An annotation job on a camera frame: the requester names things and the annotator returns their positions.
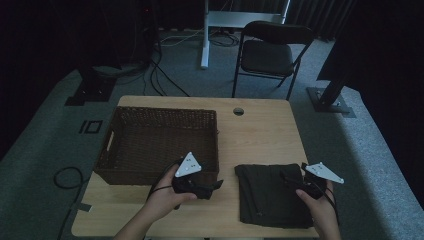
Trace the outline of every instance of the chair backrest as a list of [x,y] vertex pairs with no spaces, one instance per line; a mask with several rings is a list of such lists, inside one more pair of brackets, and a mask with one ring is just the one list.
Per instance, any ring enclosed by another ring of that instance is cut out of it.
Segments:
[[253,21],[248,23],[242,30],[242,39],[244,35],[255,37],[273,44],[309,45],[314,40],[312,30],[305,26],[266,21]]

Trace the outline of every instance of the person's left hand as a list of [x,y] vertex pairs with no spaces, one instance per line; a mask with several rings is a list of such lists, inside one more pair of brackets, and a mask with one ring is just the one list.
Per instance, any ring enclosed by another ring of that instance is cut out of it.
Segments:
[[178,167],[177,164],[173,165],[156,185],[155,190],[162,187],[167,188],[153,192],[142,208],[143,214],[145,214],[145,217],[150,219],[152,223],[168,215],[176,206],[197,199],[194,193],[177,194],[174,192],[172,188],[172,179]]

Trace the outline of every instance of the brown wicker basket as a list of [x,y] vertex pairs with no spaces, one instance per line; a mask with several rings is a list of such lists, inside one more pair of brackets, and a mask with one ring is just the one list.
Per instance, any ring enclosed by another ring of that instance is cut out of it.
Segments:
[[117,107],[94,172],[111,185],[152,185],[172,162],[192,152],[199,183],[217,180],[218,137],[212,110]]

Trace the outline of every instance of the desk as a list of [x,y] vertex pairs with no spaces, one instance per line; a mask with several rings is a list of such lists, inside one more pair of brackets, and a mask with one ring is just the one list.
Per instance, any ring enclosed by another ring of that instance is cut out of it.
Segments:
[[250,13],[209,11],[209,0],[205,0],[204,39],[202,62],[200,67],[207,69],[209,66],[209,27],[235,27],[244,28],[246,24],[256,20],[284,23],[290,0],[284,2],[282,13]]
[[[217,112],[222,187],[210,200],[186,203],[157,221],[152,237],[317,237],[313,228],[281,229],[239,221],[239,164],[307,162],[289,102],[237,98],[124,96],[120,106],[208,109]],[[240,107],[244,115],[236,116]],[[72,227],[76,236],[113,236],[144,203],[150,186],[111,186],[93,172]]]

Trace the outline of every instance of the dark cloth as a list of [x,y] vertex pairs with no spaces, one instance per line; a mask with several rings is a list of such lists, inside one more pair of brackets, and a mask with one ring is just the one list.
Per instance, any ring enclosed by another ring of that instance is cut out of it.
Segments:
[[299,165],[238,165],[240,221],[267,227],[308,228],[312,217],[293,189],[285,186],[280,172],[302,182]]

